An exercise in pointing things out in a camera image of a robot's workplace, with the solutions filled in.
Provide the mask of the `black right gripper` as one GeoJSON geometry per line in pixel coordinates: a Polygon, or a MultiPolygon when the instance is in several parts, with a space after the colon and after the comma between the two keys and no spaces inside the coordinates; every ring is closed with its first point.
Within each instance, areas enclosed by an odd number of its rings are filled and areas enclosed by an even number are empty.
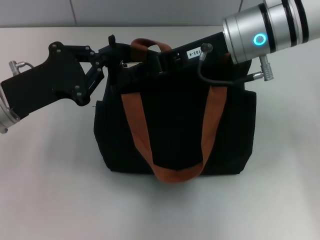
{"type": "Polygon", "coordinates": [[[204,75],[212,75],[214,71],[221,73],[232,65],[224,34],[218,32],[160,54],[148,54],[146,59],[140,60],[139,73],[158,75],[161,69],[163,73],[196,75],[203,44],[212,45],[212,51],[202,63],[204,75]]]}

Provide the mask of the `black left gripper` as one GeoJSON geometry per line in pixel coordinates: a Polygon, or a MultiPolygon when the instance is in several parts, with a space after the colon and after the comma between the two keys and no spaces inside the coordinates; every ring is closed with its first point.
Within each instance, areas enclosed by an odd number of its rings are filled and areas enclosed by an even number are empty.
{"type": "Polygon", "coordinates": [[[88,45],[57,41],[49,45],[48,53],[44,63],[0,84],[9,108],[20,118],[61,99],[70,99],[81,107],[87,105],[105,77],[103,67],[117,67],[116,44],[95,52],[88,45]],[[91,64],[86,74],[80,63],[91,64]]]}

